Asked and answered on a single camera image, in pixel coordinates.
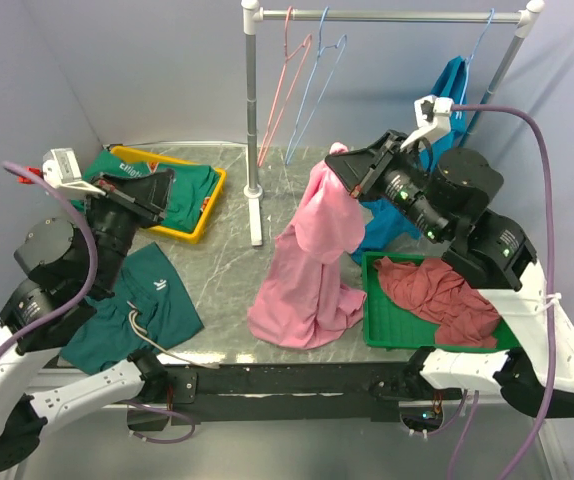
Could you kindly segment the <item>light blue wire hanger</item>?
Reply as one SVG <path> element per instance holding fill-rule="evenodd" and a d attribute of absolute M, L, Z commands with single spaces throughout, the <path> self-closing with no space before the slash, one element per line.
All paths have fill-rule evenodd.
<path fill-rule="evenodd" d="M 290 165 L 295 158 L 305 133 L 312 123 L 316 111 L 331 83 L 347 46 L 348 36 L 342 34 L 335 43 L 326 43 L 324 27 L 331 8 L 326 6 L 322 11 L 316 41 L 315 58 L 306 81 L 303 96 L 296 114 L 294 128 L 286 149 L 284 163 Z"/>

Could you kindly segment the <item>pink t shirt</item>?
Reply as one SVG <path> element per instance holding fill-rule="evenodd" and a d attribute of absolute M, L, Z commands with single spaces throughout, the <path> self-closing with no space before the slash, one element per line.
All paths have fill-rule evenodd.
<path fill-rule="evenodd" d="M 267 276 L 248 309 L 251 334 L 307 350 L 339 339 L 362 320 L 366 293 L 341 281 L 341 257 L 354 252 L 364 235 L 359 202 L 319 161 L 294 216 L 275 239 Z"/>

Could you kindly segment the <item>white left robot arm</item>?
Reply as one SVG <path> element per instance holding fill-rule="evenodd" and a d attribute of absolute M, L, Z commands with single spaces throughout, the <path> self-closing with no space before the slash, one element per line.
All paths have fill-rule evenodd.
<path fill-rule="evenodd" d="M 65 210 L 36 224 L 16 250 L 25 272 L 0 314 L 0 472 L 26 460 L 50 433 L 113 403 L 146 408 L 168 389 L 166 368 L 138 349 L 111 368 L 51 391 L 29 393 L 36 374 L 110 298 L 136 232 L 164 216 L 174 174 L 101 175 L 76 210 L 63 192 L 14 163 L 5 169 L 47 192 Z"/>

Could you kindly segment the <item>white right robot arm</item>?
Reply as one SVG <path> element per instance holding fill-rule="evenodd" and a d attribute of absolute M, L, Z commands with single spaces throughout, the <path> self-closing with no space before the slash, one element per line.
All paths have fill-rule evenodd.
<path fill-rule="evenodd" d="M 421 347 L 407 364 L 406 390 L 498 393 L 532 418 L 574 418 L 574 326 L 564 312 L 535 247 L 512 219 L 489 205 L 503 184 L 477 151 L 444 152 L 433 171 L 416 163 L 413 144 L 395 131 L 375 144 L 332 153 L 326 165 L 358 200 L 381 197 L 433 243 L 443 261 L 500 314 L 518 341 L 497 353 Z"/>

